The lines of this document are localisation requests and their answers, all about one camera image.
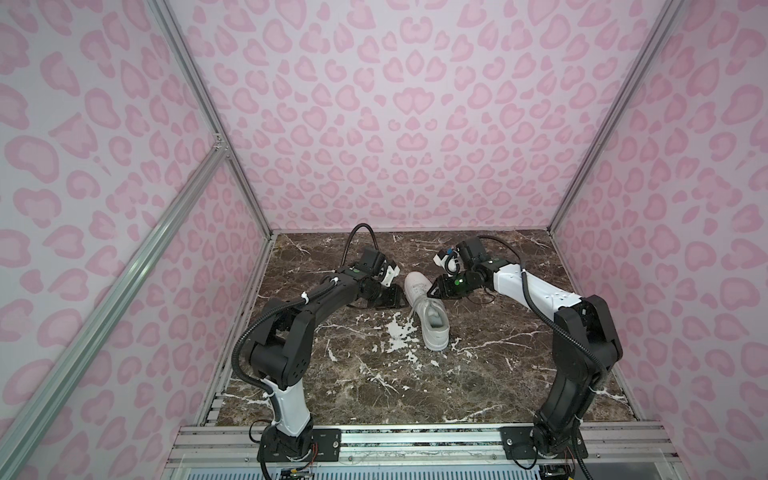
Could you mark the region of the white sneaker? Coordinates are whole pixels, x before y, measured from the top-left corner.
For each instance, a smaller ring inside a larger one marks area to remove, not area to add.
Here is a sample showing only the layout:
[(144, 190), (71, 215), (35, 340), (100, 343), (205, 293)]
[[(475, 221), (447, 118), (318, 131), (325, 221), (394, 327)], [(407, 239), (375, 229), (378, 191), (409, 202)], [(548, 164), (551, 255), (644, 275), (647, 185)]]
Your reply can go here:
[(410, 272), (404, 281), (404, 292), (413, 313), (420, 321), (425, 346), (442, 351), (449, 343), (450, 323), (443, 302), (427, 293), (432, 282), (420, 272)]

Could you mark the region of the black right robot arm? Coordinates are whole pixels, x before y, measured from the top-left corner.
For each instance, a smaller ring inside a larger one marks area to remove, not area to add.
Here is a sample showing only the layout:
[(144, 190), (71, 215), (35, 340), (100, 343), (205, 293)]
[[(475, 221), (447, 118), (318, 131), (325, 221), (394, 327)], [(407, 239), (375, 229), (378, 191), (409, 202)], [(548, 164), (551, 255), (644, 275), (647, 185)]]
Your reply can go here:
[(483, 242), (491, 240), (509, 251), (508, 242), (479, 235), (443, 249), (434, 263), (444, 270), (427, 296), (458, 300), (482, 289), (508, 297), (527, 307), (553, 331), (555, 379), (547, 398), (535, 412), (530, 447), (543, 458), (566, 449), (577, 450), (579, 427), (623, 348), (606, 300), (565, 291), (532, 274), (519, 252), (516, 262), (495, 257)]

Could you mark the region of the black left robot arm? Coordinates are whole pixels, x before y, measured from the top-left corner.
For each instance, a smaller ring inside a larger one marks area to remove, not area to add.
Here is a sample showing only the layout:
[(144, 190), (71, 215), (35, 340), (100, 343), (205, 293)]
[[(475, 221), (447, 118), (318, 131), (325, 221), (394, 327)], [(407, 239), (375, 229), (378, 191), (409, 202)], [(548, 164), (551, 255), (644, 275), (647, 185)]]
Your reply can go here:
[(313, 419), (305, 402), (303, 376), (309, 368), (315, 331), (337, 310), (358, 300), (368, 308), (397, 309), (404, 293), (395, 278), (399, 265), (367, 246), (360, 258), (324, 277), (294, 300), (273, 298), (243, 332), (231, 353), (234, 375), (267, 393), (274, 412), (261, 444), (288, 458), (311, 450)]

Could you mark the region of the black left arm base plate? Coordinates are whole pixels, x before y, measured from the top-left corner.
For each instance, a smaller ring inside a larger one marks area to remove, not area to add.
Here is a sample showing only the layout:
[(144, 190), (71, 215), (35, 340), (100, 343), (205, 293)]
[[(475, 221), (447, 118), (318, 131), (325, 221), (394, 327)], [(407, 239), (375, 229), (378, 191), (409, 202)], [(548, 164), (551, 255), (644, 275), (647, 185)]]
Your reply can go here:
[(258, 458), (267, 463), (336, 462), (341, 443), (342, 431), (337, 428), (308, 428), (292, 437), (268, 427), (259, 441)]

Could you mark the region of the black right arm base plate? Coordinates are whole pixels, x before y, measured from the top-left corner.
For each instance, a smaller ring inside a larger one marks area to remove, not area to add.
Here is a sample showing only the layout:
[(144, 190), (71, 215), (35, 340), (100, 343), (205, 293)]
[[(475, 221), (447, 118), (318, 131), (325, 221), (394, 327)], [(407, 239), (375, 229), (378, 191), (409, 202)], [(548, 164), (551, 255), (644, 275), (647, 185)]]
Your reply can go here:
[(499, 432), (507, 460), (565, 460), (566, 456), (585, 460), (589, 457), (581, 432), (574, 429), (551, 435), (537, 426), (504, 426)]

